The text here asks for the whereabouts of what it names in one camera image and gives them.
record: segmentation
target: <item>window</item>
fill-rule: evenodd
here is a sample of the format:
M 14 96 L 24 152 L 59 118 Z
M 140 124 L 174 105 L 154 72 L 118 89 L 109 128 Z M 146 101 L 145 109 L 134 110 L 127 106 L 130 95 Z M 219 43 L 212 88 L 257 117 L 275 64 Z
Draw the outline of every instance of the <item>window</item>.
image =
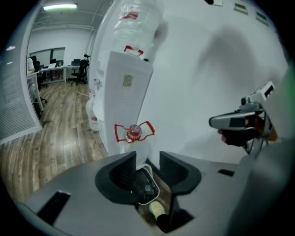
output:
M 63 60 L 64 54 L 65 47 L 60 47 L 30 53 L 30 56 L 36 56 L 37 61 L 40 61 L 40 65 L 48 66 L 50 59 Z

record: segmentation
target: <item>finger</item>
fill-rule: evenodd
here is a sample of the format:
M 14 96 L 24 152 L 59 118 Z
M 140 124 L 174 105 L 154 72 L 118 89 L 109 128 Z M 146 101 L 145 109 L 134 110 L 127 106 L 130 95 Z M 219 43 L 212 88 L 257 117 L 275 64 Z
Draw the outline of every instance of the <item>finger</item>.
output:
M 226 137 L 222 135 L 222 137 L 221 137 L 221 141 L 222 141 L 222 142 L 226 142 Z

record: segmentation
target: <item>camera lens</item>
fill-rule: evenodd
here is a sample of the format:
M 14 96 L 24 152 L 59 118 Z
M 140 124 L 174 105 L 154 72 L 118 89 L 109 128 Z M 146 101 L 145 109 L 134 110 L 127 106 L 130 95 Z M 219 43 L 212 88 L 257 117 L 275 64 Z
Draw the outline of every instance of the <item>camera lens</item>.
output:
M 242 98 L 242 100 L 241 100 L 241 104 L 242 104 L 242 105 L 245 105 L 245 104 L 246 104 L 246 98 Z

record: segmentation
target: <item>ceiling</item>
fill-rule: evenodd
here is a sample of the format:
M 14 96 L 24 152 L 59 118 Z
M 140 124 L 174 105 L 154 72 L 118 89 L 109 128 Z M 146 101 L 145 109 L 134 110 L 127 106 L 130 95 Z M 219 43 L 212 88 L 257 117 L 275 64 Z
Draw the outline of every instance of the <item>ceiling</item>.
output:
M 37 15 L 33 31 L 52 28 L 98 29 L 113 0 L 46 0 L 45 6 L 52 4 L 76 3 L 77 9 L 45 11 Z

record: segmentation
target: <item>black slot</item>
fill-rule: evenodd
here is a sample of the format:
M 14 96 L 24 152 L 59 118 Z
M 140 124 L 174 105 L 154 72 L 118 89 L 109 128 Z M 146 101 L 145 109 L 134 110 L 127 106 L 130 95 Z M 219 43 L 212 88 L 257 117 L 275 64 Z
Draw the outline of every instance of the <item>black slot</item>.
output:
M 38 212 L 38 217 L 48 224 L 53 225 L 69 198 L 70 195 L 67 193 L 56 192 L 54 196 Z
M 225 169 L 219 170 L 218 173 L 223 174 L 223 175 L 227 175 L 230 177 L 233 177 L 233 175 L 235 174 L 234 171 L 229 171 L 229 170 L 225 170 Z
M 273 90 L 273 86 L 270 86 L 269 89 L 264 93 L 264 96 L 267 97 L 272 90 Z

